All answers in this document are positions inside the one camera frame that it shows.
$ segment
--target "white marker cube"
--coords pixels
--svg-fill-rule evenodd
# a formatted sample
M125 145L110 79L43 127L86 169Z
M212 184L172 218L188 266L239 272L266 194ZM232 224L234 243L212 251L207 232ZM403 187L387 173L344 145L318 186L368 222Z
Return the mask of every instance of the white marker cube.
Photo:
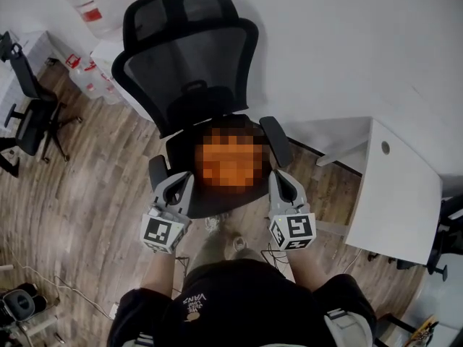
M189 224L143 215L140 239L153 251L173 253Z
M268 229L282 251L307 248L317 237L313 213L275 215Z

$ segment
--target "floor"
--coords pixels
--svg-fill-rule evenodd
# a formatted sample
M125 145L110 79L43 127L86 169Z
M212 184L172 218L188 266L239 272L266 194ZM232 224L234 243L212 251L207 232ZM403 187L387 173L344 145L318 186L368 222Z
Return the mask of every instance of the floor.
M139 224L152 200L148 161L165 153L165 140L159 139L153 123L124 104L108 106L102 100L88 100L60 64L48 68L41 83L68 104L64 117L81 116L84 123L71 124L60 134L70 162L65 163L51 146L48 165L38 155L18 152L20 178L0 172L0 260L14 262L8 241L23 265L57 282L54 276L58 275L109 312L125 292L138 286L151 256L138 239ZM317 219L347 223L360 178L333 164L317 167L316 155L293 149L295 159L288 170L305 186ZM263 197L235 210L229 222L251 247L266 249L270 242L267 214L268 198ZM203 221L194 222L177 256L193 257L204 237ZM357 254L340 237L320 232L312 250L331 275L342 273ZM284 263L278 265L292 276ZM423 274L417 267L398 271L382 257L368 262L366 253L347 272L357 279L378 316L393 312L399 317ZM181 288L182 277L178 263L176 289ZM30 270L2 273L0 288L25 280L37 283L49 300L56 298L55 287ZM104 346L111 321L68 289L60 288L59 298L59 306L49 312L56 312L60 320L41 337L50 343L50 332L57 330L70 346Z

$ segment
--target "office chair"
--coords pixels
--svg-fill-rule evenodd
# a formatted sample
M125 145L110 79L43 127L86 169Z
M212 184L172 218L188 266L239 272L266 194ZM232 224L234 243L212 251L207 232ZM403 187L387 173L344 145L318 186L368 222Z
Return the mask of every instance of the office chair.
M439 224L434 237L433 248L429 255L428 263L424 266L429 274L442 275L443 281L447 280L448 269L444 266L438 268L442 254L457 254L463 256L463 194L443 200L439 213ZM369 255L368 260L376 256ZM397 260L397 270L407 270L416 266L414 262Z
M170 169L162 155L150 161L153 189L167 176L195 171L195 148L213 128L252 129L279 166L292 162L275 118L261 119L258 127L246 115L233 114L248 108L247 76L258 29L238 18L231 0L139 0L127 9L123 30L114 79L150 114L161 138L178 132L166 143ZM262 197L271 169L263 161L262 179L242 194L218 192L197 179L189 217L218 215Z
M24 95L31 98L24 113L15 111L16 104L11 107L4 126L7 127L11 118L20 119L20 125L18 126L15 138L17 145L28 155L35 155L37 153L41 140L46 135L41 159L46 163L49 162L46 152L48 151L50 141L53 140L63 159L68 161L69 156L64 153L61 147L58 139L58 131L73 121L82 123L82 119L80 117L72 117L71 119L60 121L60 111L66 108L66 105L58 101L55 93L40 85L30 68L26 56L22 52L21 46L11 42L9 33L5 33L0 37L0 40L3 50L0 52L1 60L9 60Z

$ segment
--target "red label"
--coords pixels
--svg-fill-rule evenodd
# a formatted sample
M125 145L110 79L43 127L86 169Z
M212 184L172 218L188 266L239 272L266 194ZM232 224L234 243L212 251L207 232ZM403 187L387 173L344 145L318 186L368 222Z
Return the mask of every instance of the red label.
M101 13L98 10L98 8L82 13L82 19L86 22L94 22L96 20L100 20L101 18L103 17L101 16Z

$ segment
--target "black shirt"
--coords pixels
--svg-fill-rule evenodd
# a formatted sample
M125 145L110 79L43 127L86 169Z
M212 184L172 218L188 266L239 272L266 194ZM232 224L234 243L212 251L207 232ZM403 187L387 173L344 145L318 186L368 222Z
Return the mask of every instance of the black shirt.
M144 288L125 294L108 346L140 333L154 346L335 346L323 316L338 308L362 315L374 329L375 313L350 275L311 293L266 263L223 261L193 270L175 300Z

